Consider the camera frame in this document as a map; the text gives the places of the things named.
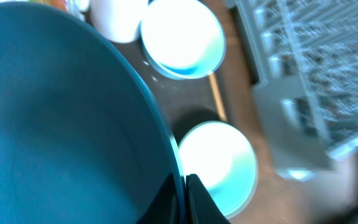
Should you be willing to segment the wooden chopstick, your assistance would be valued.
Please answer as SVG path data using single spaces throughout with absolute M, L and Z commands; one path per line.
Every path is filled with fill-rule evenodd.
M 221 92 L 219 89 L 219 83 L 217 81 L 215 73 L 211 73 L 208 76 L 208 80 L 209 80 L 209 84 L 210 84 L 211 91 L 213 94 L 214 103 L 215 103 L 215 107 L 216 107 L 216 111 L 219 116 L 219 119 L 221 121 L 227 122 L 227 114 L 226 114 L 226 110 L 224 107 Z

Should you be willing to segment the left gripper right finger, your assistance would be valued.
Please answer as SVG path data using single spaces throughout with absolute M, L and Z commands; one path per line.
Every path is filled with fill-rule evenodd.
M 186 176 L 187 223 L 230 224 L 196 174 Z

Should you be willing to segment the light blue bowl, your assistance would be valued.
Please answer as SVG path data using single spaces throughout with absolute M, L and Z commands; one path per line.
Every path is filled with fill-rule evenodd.
M 214 12 L 197 0 L 154 0 L 140 24 L 149 64 L 174 80 L 207 77 L 222 64 L 226 37 Z

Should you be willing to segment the mint green bowl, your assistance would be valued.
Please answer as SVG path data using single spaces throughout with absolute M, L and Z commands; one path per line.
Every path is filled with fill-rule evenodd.
M 225 218 L 240 214 L 257 188 L 258 161 L 235 127 L 207 121 L 190 129 L 178 145 L 185 175 L 196 174 Z

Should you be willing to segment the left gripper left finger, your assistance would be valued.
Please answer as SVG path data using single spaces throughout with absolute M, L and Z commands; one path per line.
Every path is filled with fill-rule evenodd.
M 176 192 L 173 174 L 169 174 L 137 224 L 179 224 Z

